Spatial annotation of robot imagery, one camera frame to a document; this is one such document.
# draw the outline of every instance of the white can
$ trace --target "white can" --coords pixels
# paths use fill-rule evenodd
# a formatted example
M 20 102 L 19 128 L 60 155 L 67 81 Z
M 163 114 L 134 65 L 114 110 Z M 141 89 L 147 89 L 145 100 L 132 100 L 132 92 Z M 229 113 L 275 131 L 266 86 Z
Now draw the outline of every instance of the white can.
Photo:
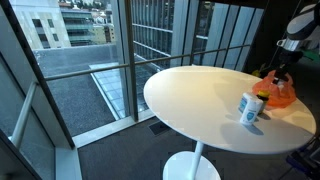
M 258 98 L 248 98 L 246 106 L 242 112 L 240 122 L 245 125 L 252 125 L 262 106 L 263 101 Z

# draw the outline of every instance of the orange plastic bag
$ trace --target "orange plastic bag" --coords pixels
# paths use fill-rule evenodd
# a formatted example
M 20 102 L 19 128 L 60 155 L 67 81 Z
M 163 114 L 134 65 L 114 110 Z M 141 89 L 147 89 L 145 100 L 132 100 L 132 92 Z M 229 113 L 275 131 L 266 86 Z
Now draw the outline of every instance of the orange plastic bag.
M 276 108 L 285 108 L 296 100 L 296 93 L 292 87 L 293 81 L 287 73 L 285 76 L 289 79 L 288 82 L 283 82 L 280 86 L 273 84 L 274 73 L 275 70 L 270 71 L 262 81 L 256 83 L 252 87 L 252 92 L 258 94 L 260 90 L 269 91 L 270 96 L 267 105 Z

